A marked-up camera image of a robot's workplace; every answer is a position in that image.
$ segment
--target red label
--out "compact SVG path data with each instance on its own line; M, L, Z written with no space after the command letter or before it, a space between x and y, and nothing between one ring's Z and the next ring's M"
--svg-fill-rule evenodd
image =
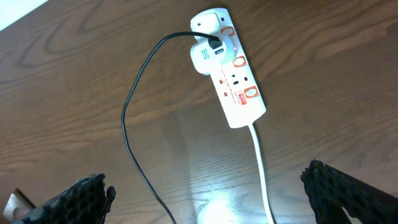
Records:
M245 105L246 103L248 103L248 102L246 101L246 98L244 97L244 94L243 94L243 93L239 94L239 99L241 100L242 105Z

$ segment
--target white plug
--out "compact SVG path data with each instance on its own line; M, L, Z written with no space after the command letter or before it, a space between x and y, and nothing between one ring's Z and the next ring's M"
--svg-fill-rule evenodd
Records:
M220 41L203 39L191 48L191 58L195 69L209 75L212 68L232 62L236 52L228 35L217 35Z

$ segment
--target power cord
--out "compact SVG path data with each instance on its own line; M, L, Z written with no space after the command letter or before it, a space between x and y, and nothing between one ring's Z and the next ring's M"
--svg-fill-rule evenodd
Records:
M254 124L248 125L251 136L253 138L254 150L256 151L257 163L259 165L259 173L260 173L260 183L261 183L261 193L262 193L262 202L264 204L264 208L266 209L266 215L269 224L274 224L274 217L272 217L271 208L269 206L268 193L267 193L267 183L266 183L266 173L264 171L264 164L262 163L261 150L259 138L257 136L256 128Z
M163 206L164 210L167 212L167 214L169 215L170 219L172 220L173 224L176 224L175 219L172 215L172 213L170 212L169 208L167 208L166 204L162 201L162 199L160 199L160 197L157 195L155 189L153 188L153 186L150 184L148 178L145 176L144 172L142 171L141 167L139 166L136 158L134 157L134 154L131 151L130 148L130 144L129 144L129 140L127 137L127 132L126 132L126 124L124 122L125 117L126 117L126 110L127 110L127 106L129 105L129 102L131 100L132 94L134 93L134 90L136 90L138 81L142 75L142 73L144 72L146 66L148 65L149 61L151 60L151 58L154 56L154 54L156 53L156 51L159 49L159 47L164 44L164 42L168 41L171 38L174 37L180 37L180 36L199 36L199 37L205 37L207 39L210 40L214 40L214 41L220 41L220 39L217 36L214 35L208 35L208 34L203 34L200 32L176 32L174 34L170 34L166 37L164 37L161 41L159 41L159 43L156 44L156 46L154 47L154 49L150 52L150 54L148 55L148 57L145 59L144 64L142 64L141 69L138 72L138 75L136 77L136 80L134 81L134 84L131 87L131 90L127 96L126 102L124 102L124 106L122 109L122 116L121 116L121 123L122 123L122 132L123 132L123 138L124 138L124 143L126 144L126 148L127 151L130 155L130 158L132 159L134 165L136 165L138 173L140 173L142 179L144 180L145 184L148 186L149 190L152 192L152 194L154 195L154 197L156 198L156 200L161 204L161 206Z

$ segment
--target wood grain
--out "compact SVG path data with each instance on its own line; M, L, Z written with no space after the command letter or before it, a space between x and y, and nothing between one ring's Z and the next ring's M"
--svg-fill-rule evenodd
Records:
M267 101L256 123L278 223L314 223L299 179L319 159L398 194L398 1L49 1L0 32L0 203L40 204L104 172L107 223L170 223L129 160L119 117L149 50L227 7ZM167 42L127 112L133 150L179 223L266 223L253 145Z

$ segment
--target usb port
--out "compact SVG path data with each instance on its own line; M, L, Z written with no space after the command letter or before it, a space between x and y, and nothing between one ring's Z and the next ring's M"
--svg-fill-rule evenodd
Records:
M222 53L222 52L224 52L224 49L219 49L219 50L216 50L216 51L215 51L215 54L218 55L219 53Z

